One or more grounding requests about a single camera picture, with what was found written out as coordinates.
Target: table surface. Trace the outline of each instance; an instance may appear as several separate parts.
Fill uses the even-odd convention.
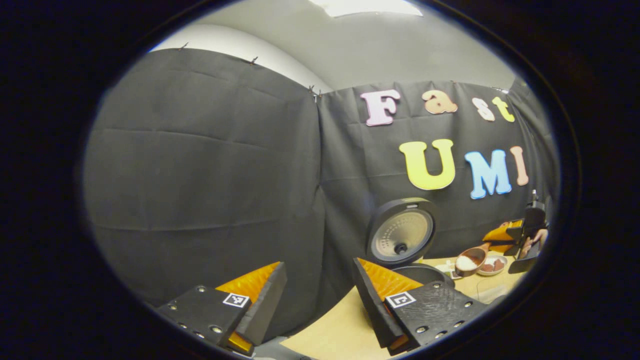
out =
[[[489,255],[502,255],[489,251]],[[505,256],[507,265],[494,276],[474,274],[456,279],[456,290],[468,297],[489,304],[498,296],[509,292],[524,273],[509,274],[508,268],[515,257]],[[416,262],[438,268],[455,264],[456,258],[421,259]],[[380,348],[367,317],[358,290],[354,287],[329,312],[304,330],[281,342],[293,351],[318,360],[334,359],[389,359],[389,352]]]

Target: foam letter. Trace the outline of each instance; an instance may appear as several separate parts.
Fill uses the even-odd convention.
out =
[[[491,167],[484,160],[482,154],[477,151],[468,152],[465,160],[471,164],[471,172],[474,178],[474,189],[471,192],[471,199],[482,199],[486,196],[482,183],[486,185],[489,194],[508,193],[511,191],[509,175],[507,174],[507,163],[504,161],[506,154],[502,150],[494,150],[491,154]]]
[[[366,92],[360,97],[367,103],[367,109],[369,110],[368,126],[387,125],[394,121],[394,118],[387,115],[385,110],[388,110],[391,114],[396,113],[396,102],[392,99],[400,99],[400,93],[397,90]],[[392,99],[383,101],[383,97],[391,97]]]
[[[453,178],[456,176],[456,167],[451,154],[453,142],[449,139],[439,139],[431,144],[440,151],[440,160],[442,160],[442,173],[436,176],[429,175],[427,171],[427,163],[424,158],[427,144],[406,142],[400,145],[400,151],[406,160],[406,173],[409,176],[409,181],[415,187],[423,190],[445,188],[453,182]]]
[[[495,120],[495,116],[493,116],[493,113],[491,112],[491,110],[489,110],[489,106],[486,104],[484,100],[478,97],[475,97],[471,99],[471,102],[474,103],[474,105],[478,109],[478,113],[480,114],[480,116],[482,116],[483,119],[487,121]]]
[[[522,148],[514,146],[510,149],[513,157],[516,159],[516,167],[518,168],[518,179],[516,183],[518,185],[526,185],[529,182],[529,176],[527,176],[527,169],[524,167],[524,159],[522,158]]]
[[[498,110],[500,110],[500,113],[502,114],[502,117],[504,117],[504,120],[507,120],[508,122],[514,122],[516,120],[516,118],[514,118],[513,115],[509,113],[509,111],[507,111],[509,105],[507,105],[506,102],[502,101],[501,98],[497,96],[494,97],[492,103],[494,103],[498,107]]]
[[[427,91],[422,94],[422,100],[426,101],[424,108],[432,114],[454,113],[458,109],[458,105],[454,104],[449,96],[440,90]]]

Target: bowl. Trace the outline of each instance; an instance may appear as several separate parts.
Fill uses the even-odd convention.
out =
[[[486,257],[486,260],[484,261],[484,263],[493,265],[493,263],[496,260],[500,260],[504,264],[504,266],[500,270],[487,272],[487,271],[482,271],[482,268],[480,268],[477,271],[477,273],[480,274],[480,275],[484,275],[484,276],[493,276],[493,275],[499,274],[501,271],[504,270],[504,268],[507,267],[507,258],[505,258],[504,256],[500,256],[500,255],[489,255],[489,256]]]

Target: black fabric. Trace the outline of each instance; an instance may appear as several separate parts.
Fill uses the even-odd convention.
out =
[[[154,306],[284,261],[268,340],[314,310],[319,156],[303,86],[211,51],[148,53],[109,91],[90,133],[89,220],[114,271]]]
[[[369,127],[366,102],[360,94],[395,89],[401,94],[392,124]],[[428,90],[444,91],[458,105],[454,113],[434,115],[424,107],[422,94]],[[509,104],[514,122],[503,119],[494,97]],[[495,121],[484,120],[471,99],[483,99],[495,115]],[[345,276],[353,257],[364,257],[367,224],[375,209],[382,204],[406,197],[422,197],[439,208],[440,228],[427,258],[457,256],[463,250],[482,244],[483,236],[507,220],[520,218],[536,189],[544,199],[547,186],[544,179],[552,176],[552,160],[548,152],[539,150],[540,132],[529,123],[537,113],[524,111],[528,102],[519,97],[521,111],[509,95],[485,86],[441,82],[410,84],[382,83],[364,85],[324,94],[318,101],[321,122],[322,173],[321,188],[326,197],[326,227],[324,232],[323,295],[321,307],[329,309],[352,286]],[[442,171],[439,152],[431,142],[437,139],[453,141],[452,155],[456,168],[453,182],[441,190],[421,190],[407,176],[402,143],[422,141],[427,144],[426,164],[429,173]],[[519,145],[529,183],[516,184],[515,159],[509,149]],[[492,151],[506,153],[506,165],[512,190],[499,195],[487,193],[482,199],[472,199],[471,166],[464,159],[470,151],[480,152],[490,164]]]
[[[360,94],[389,89],[401,94],[393,124],[366,126]],[[428,113],[421,96],[432,89],[447,93],[457,112]],[[284,261],[288,281],[265,341],[290,334],[353,287],[349,264],[364,258],[378,206],[406,197],[438,206],[440,228],[426,256],[440,258],[522,217],[531,190],[551,195],[552,138],[523,89],[388,83],[323,94],[316,104],[303,86],[226,54],[148,53],[105,96],[90,133],[84,196],[95,239],[116,274],[154,306]],[[496,96],[514,123],[493,106]],[[473,97],[489,104],[495,121],[480,117]],[[420,190],[398,147],[427,143],[437,175],[442,162],[431,142],[441,138],[454,143],[454,181]],[[525,186],[515,183],[516,145]],[[471,199],[464,155],[478,151],[490,161],[495,149],[506,152],[512,191]]]

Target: rice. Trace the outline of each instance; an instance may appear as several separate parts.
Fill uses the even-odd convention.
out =
[[[456,268],[462,271],[470,271],[477,268],[478,265],[468,256],[460,256],[456,260]]]

